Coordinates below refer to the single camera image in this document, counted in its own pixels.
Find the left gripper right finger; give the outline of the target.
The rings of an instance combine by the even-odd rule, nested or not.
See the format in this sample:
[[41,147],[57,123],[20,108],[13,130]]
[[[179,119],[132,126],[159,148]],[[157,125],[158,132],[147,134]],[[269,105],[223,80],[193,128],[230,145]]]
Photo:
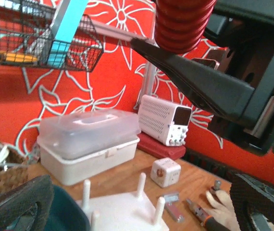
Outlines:
[[133,38],[134,51],[164,72],[198,108],[227,120],[253,120],[246,112],[254,88],[218,70]]

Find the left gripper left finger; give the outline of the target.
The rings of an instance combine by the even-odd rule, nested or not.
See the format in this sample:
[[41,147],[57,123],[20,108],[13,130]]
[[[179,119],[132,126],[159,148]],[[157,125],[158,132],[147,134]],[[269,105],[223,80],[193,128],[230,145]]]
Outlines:
[[0,231],[18,218],[29,214],[27,231],[42,231],[48,220],[54,189],[49,175],[35,177],[6,193],[0,194]]

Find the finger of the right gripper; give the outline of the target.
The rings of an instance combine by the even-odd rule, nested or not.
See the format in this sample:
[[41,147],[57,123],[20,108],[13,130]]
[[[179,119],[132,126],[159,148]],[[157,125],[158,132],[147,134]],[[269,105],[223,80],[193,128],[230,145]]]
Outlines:
[[274,188],[246,175],[232,177],[230,197],[242,231],[269,231],[274,224]]

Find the large red spring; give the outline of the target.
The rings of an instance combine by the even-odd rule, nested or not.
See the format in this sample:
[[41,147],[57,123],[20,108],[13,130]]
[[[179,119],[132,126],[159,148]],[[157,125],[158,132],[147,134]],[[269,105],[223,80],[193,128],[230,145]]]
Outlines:
[[175,54],[197,47],[216,0],[157,0],[154,39],[157,45]]

